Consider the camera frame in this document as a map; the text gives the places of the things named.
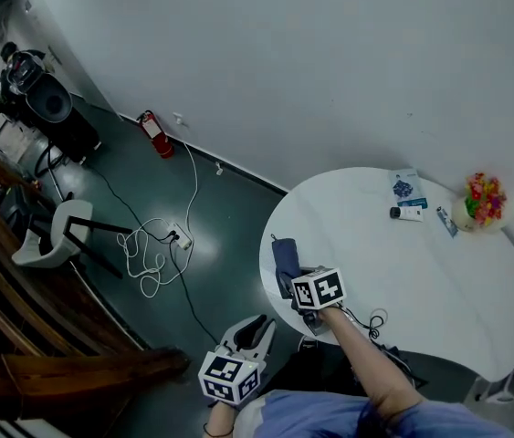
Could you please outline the dark blue cloth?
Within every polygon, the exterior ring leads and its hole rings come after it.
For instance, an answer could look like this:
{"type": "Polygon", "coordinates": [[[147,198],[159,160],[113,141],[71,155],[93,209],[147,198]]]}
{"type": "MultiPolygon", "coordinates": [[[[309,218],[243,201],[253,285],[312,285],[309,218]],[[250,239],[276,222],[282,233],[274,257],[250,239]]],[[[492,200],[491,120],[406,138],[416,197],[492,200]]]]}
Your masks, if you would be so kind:
{"type": "Polygon", "coordinates": [[[289,274],[292,280],[301,276],[298,249],[294,239],[273,238],[271,248],[275,262],[276,280],[278,270],[289,274]]]}

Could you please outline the red fire extinguisher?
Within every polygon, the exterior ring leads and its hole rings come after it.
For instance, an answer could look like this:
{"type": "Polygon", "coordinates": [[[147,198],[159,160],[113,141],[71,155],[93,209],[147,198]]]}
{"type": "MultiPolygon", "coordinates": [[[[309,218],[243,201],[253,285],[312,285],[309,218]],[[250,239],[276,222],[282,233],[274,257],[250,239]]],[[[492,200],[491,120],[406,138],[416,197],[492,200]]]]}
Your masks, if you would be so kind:
{"type": "Polygon", "coordinates": [[[166,135],[157,116],[149,109],[145,110],[137,118],[142,131],[148,137],[153,148],[163,159],[169,159],[174,155],[174,147],[166,135]]]}

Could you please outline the cream pot of colourful flowers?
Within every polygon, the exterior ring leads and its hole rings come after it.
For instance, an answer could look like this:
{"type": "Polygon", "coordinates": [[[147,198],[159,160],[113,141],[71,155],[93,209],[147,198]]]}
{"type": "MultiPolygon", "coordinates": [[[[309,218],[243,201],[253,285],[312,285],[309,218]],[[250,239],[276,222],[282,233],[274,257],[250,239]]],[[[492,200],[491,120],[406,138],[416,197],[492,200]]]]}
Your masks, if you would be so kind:
{"type": "Polygon", "coordinates": [[[502,221],[507,200],[497,177],[476,172],[467,177],[464,193],[452,205],[452,221],[464,232],[491,231],[502,221]]]}

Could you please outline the black backpack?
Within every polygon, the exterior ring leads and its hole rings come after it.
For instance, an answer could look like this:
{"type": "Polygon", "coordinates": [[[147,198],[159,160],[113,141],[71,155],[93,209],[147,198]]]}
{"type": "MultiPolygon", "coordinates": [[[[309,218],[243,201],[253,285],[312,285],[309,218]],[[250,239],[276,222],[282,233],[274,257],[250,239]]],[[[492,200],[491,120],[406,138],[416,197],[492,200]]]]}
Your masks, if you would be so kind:
{"type": "Polygon", "coordinates": [[[23,84],[44,69],[41,59],[28,51],[17,51],[6,65],[6,79],[11,84],[23,84]]]}

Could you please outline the blue and silver tube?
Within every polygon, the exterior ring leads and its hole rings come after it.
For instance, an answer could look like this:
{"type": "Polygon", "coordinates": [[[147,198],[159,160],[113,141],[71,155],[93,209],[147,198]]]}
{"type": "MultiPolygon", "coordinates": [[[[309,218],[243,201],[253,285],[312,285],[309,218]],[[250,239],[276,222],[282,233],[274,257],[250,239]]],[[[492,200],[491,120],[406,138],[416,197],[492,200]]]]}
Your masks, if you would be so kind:
{"type": "Polygon", "coordinates": [[[447,211],[442,206],[438,206],[436,208],[436,215],[438,216],[439,220],[441,221],[449,235],[452,238],[455,238],[458,233],[458,228],[456,224],[453,222],[450,215],[447,213],[447,211]]]}

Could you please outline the white tube with black cap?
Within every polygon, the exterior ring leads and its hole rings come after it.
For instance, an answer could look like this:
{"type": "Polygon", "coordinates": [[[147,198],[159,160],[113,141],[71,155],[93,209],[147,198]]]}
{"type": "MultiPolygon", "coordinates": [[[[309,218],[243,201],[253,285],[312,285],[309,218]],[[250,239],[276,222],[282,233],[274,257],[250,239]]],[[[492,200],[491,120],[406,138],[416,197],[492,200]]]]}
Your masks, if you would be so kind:
{"type": "Polygon", "coordinates": [[[419,206],[402,206],[391,207],[389,215],[395,220],[405,220],[412,222],[423,222],[424,213],[421,205],[419,206]]]}

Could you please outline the white kidney-shaped table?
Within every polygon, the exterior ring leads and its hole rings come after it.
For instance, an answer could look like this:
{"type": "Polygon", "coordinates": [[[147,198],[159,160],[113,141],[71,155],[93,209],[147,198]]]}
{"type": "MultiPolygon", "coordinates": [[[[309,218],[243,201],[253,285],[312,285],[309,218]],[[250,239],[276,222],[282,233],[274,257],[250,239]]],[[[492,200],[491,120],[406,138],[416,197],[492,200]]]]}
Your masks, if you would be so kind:
{"type": "Polygon", "coordinates": [[[299,332],[302,318],[282,298],[271,249],[292,238],[305,267],[341,271],[346,306],[361,321],[387,313],[379,340],[462,365],[487,381],[514,370],[514,245],[502,232],[451,235],[438,217],[454,193],[422,182],[420,222],[394,220],[389,173],[348,168],[309,178],[269,217],[259,252],[265,293],[299,332]]]}

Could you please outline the brown wooden staircase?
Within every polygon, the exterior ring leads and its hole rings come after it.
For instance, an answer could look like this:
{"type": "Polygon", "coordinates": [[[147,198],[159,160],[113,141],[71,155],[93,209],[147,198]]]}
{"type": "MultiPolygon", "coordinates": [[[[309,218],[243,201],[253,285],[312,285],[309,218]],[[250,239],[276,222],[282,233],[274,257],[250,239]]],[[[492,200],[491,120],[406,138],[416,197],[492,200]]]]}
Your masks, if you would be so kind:
{"type": "MultiPolygon", "coordinates": [[[[0,160],[0,185],[31,209],[55,203],[0,160]]],[[[18,266],[22,240],[0,214],[0,420],[117,412],[137,391],[181,377],[174,347],[143,349],[67,266],[18,266]]]]}

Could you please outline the black oval basin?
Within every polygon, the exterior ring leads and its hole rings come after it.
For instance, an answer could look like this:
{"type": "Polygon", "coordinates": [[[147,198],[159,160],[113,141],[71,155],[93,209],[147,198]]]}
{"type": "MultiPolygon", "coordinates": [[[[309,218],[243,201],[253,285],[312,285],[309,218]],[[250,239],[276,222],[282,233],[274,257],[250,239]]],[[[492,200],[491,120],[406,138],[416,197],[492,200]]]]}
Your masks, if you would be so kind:
{"type": "Polygon", "coordinates": [[[73,109],[70,93],[49,73],[43,73],[28,89],[26,103],[39,118],[49,123],[66,120],[73,109]]]}

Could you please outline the white chair with black legs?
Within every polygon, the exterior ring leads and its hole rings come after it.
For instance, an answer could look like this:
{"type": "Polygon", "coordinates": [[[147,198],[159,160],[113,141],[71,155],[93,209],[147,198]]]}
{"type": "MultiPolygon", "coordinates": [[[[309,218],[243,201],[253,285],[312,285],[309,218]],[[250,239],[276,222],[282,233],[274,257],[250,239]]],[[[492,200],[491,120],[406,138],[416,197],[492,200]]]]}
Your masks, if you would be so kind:
{"type": "Polygon", "coordinates": [[[61,203],[51,217],[33,214],[21,247],[12,254],[17,266],[51,269],[63,266],[80,254],[122,279],[122,272],[104,255],[88,246],[94,230],[129,234],[131,229],[92,219],[93,204],[71,199],[61,203]]]}

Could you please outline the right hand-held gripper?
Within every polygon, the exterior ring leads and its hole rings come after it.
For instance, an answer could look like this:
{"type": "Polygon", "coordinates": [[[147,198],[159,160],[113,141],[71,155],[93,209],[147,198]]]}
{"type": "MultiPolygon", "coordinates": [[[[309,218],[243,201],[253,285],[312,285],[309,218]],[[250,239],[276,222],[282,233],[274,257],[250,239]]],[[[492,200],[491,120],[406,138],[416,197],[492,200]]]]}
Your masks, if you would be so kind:
{"type": "Polygon", "coordinates": [[[301,276],[293,278],[277,271],[277,283],[283,299],[292,299],[292,308],[302,317],[313,336],[328,329],[319,312],[323,308],[339,305],[345,299],[345,287],[339,268],[302,266],[301,276]]]}

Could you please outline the person's left forearm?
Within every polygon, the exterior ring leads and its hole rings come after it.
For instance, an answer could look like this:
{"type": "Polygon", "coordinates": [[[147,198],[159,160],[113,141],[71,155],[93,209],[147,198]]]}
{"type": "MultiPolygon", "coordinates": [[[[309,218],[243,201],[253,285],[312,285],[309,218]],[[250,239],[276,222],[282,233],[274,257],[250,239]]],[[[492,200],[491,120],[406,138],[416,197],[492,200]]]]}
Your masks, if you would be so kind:
{"type": "Polygon", "coordinates": [[[235,428],[237,409],[225,402],[218,401],[211,409],[207,421],[207,430],[210,433],[228,433],[231,428],[235,428]]]}

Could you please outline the person's blue shirt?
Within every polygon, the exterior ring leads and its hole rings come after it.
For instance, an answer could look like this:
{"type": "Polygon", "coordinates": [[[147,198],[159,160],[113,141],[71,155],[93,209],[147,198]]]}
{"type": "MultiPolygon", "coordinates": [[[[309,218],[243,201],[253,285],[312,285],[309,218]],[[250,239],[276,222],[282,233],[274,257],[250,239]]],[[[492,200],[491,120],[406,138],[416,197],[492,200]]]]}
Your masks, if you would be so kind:
{"type": "Polygon", "coordinates": [[[514,438],[458,403],[422,401],[391,420],[363,397],[271,391],[236,417],[233,438],[514,438]]]}

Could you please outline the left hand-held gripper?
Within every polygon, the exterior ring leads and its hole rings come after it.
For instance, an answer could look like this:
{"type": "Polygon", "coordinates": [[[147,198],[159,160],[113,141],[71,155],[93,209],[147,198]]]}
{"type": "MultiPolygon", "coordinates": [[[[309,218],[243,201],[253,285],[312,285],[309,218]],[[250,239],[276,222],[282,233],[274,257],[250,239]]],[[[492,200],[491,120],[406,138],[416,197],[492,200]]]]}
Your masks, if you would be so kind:
{"type": "Polygon", "coordinates": [[[243,404],[261,384],[276,328],[276,321],[267,320],[264,314],[228,328],[220,345],[206,353],[198,372],[203,395],[227,404],[243,404]]]}

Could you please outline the person's right forearm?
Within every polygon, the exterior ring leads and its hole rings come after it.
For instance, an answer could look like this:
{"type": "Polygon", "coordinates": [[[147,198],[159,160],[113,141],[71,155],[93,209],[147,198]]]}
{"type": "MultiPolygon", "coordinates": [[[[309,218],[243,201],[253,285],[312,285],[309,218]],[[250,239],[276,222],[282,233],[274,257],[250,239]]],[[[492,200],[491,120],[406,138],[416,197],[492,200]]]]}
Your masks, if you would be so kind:
{"type": "Polygon", "coordinates": [[[394,419],[425,398],[338,308],[323,308],[321,319],[330,327],[377,412],[394,419]]]}

